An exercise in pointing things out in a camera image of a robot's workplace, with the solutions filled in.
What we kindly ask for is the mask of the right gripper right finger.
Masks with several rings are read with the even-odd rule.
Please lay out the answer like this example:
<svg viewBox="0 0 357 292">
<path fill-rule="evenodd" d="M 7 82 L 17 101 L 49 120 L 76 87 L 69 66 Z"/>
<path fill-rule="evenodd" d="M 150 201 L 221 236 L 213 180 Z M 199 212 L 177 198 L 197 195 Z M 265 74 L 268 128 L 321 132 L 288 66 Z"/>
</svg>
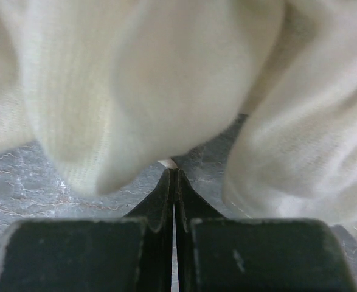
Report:
<svg viewBox="0 0 357 292">
<path fill-rule="evenodd" d="M 181 291 L 356 291 L 344 252 L 319 220 L 228 219 L 175 172 Z"/>
</svg>

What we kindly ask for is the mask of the large lemon print cushion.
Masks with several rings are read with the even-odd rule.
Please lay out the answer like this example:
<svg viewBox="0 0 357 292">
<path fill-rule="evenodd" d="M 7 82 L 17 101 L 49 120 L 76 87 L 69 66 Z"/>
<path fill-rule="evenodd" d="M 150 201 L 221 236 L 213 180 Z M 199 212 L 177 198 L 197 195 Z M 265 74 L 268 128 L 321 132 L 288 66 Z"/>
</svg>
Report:
<svg viewBox="0 0 357 292">
<path fill-rule="evenodd" d="M 357 1 L 0 1 L 0 153 L 107 195 L 247 114 L 223 201 L 357 241 Z"/>
</svg>

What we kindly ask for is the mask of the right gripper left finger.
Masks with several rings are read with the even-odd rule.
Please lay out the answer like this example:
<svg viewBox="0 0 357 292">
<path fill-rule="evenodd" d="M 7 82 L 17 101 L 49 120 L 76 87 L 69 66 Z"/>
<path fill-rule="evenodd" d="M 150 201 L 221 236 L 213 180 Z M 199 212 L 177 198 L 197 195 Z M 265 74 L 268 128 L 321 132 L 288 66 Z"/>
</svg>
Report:
<svg viewBox="0 0 357 292">
<path fill-rule="evenodd" d="M 116 219 L 21 220 L 0 238 L 0 291 L 170 291 L 174 172 Z"/>
</svg>

